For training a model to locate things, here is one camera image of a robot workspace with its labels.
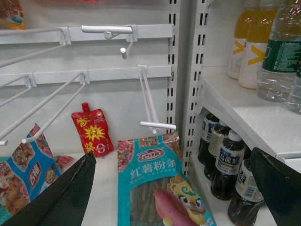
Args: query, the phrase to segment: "orange juice bottle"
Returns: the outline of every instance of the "orange juice bottle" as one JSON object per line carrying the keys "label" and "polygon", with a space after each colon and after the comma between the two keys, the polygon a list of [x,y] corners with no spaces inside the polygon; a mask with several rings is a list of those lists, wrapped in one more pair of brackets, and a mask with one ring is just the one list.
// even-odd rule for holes
{"label": "orange juice bottle", "polygon": [[230,78],[238,78],[249,25],[253,17],[259,11],[259,3],[260,0],[246,0],[244,11],[236,21],[234,38],[232,41],[231,55],[227,71],[228,76]]}
{"label": "orange juice bottle", "polygon": [[281,2],[282,0],[261,0],[260,11],[250,23],[238,76],[238,83],[243,88],[255,90],[257,87],[257,76],[264,60],[272,24]]}

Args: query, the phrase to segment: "water bottle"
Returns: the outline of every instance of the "water bottle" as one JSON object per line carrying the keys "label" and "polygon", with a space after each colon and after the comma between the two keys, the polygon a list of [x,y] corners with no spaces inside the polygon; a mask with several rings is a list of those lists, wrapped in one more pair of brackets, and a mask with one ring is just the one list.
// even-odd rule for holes
{"label": "water bottle", "polygon": [[301,0],[283,0],[273,22],[258,76],[257,96],[272,102],[288,99],[301,56]]}
{"label": "water bottle", "polygon": [[287,100],[287,109],[301,114],[301,73],[300,73],[301,60],[298,63],[297,74],[293,81],[293,87]]}
{"label": "water bottle", "polygon": [[272,24],[281,1],[261,0],[260,10],[250,23],[238,75],[238,83],[243,88],[256,90],[257,77],[267,50]]}
{"label": "water bottle", "polygon": [[204,168],[204,174],[209,180],[213,180],[214,178],[216,156],[219,153],[223,140],[228,138],[229,131],[230,127],[221,120],[220,124],[215,126],[212,130],[211,140],[208,147],[209,155]]}
{"label": "water bottle", "polygon": [[244,158],[245,143],[232,129],[224,139],[216,157],[215,176],[211,182],[212,194],[221,200],[229,200],[235,188],[238,171]]}
{"label": "water bottle", "polygon": [[264,203],[251,172],[250,159],[241,163],[235,190],[228,207],[230,220],[237,226],[253,226]]}
{"label": "water bottle", "polygon": [[205,164],[209,155],[208,147],[211,140],[211,133],[213,127],[219,124],[219,119],[212,113],[206,115],[203,120],[201,141],[198,149],[198,160],[200,163]]}
{"label": "water bottle", "polygon": [[238,79],[249,26],[253,17],[259,11],[259,3],[260,0],[246,0],[244,11],[242,14],[240,14],[236,21],[231,55],[227,70],[228,76],[232,79]]}

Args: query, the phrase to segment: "bottle label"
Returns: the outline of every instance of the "bottle label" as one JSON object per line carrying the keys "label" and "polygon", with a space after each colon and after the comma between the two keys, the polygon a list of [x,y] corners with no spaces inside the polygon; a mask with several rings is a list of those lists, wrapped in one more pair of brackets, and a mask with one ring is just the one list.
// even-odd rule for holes
{"label": "bottle label", "polygon": [[211,155],[213,155],[214,157],[217,156],[218,151],[220,150],[220,147],[222,145],[222,141],[226,137],[228,136],[225,136],[221,133],[217,133],[214,129],[212,130],[211,140],[208,147],[208,151],[210,152]]}
{"label": "bottle label", "polygon": [[245,148],[240,151],[232,151],[222,145],[220,148],[220,155],[216,158],[215,166],[222,173],[236,175],[238,174],[239,166],[244,159],[244,153]]}
{"label": "bottle label", "polygon": [[231,55],[228,64],[228,74],[231,78],[238,78],[245,42],[245,39],[233,38]]}
{"label": "bottle label", "polygon": [[208,120],[207,118],[204,118],[203,126],[202,126],[202,133],[201,133],[201,137],[203,138],[204,141],[206,141],[208,143],[210,142],[212,129],[214,126],[216,126],[218,124],[219,124],[219,122],[213,122],[213,121]]}
{"label": "bottle label", "polygon": [[262,68],[270,72],[295,73],[301,56],[301,41],[269,40]]}
{"label": "bottle label", "polygon": [[241,86],[256,89],[267,43],[246,42],[243,60],[240,67],[238,82]]}
{"label": "bottle label", "polygon": [[242,162],[239,168],[235,189],[241,197],[248,201],[260,202],[263,200],[263,196],[257,188],[252,172],[246,168],[244,162]]}
{"label": "bottle label", "polygon": [[301,59],[298,61],[297,64],[297,76],[301,78]]}

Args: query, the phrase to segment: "green label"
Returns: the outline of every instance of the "green label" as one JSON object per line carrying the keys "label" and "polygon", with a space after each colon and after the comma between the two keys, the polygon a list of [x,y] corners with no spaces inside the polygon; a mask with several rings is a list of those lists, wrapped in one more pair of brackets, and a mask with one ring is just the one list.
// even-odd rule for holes
{"label": "green label", "polygon": [[301,41],[269,40],[262,68],[270,72],[295,73],[301,57]]}

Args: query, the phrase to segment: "sweet potato noodle package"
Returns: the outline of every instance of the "sweet potato noodle package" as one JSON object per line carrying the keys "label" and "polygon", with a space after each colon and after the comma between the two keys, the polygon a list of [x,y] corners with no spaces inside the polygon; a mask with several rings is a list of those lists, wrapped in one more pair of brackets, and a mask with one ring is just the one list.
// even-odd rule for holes
{"label": "sweet potato noodle package", "polygon": [[118,226],[215,226],[182,173],[178,133],[118,142]]}
{"label": "sweet potato noodle package", "polygon": [[109,137],[109,126],[101,109],[90,111],[87,102],[82,103],[83,112],[72,113],[71,117],[79,133],[84,152],[93,152],[102,157],[114,150]]}
{"label": "sweet potato noodle package", "polygon": [[13,30],[26,29],[19,0],[0,0],[0,25]]}
{"label": "sweet potato noodle package", "polygon": [[[34,136],[39,129],[35,124],[27,137]],[[64,158],[60,165],[69,160]],[[0,224],[35,199],[60,175],[43,134],[36,141],[20,144],[6,161],[0,163]]]}

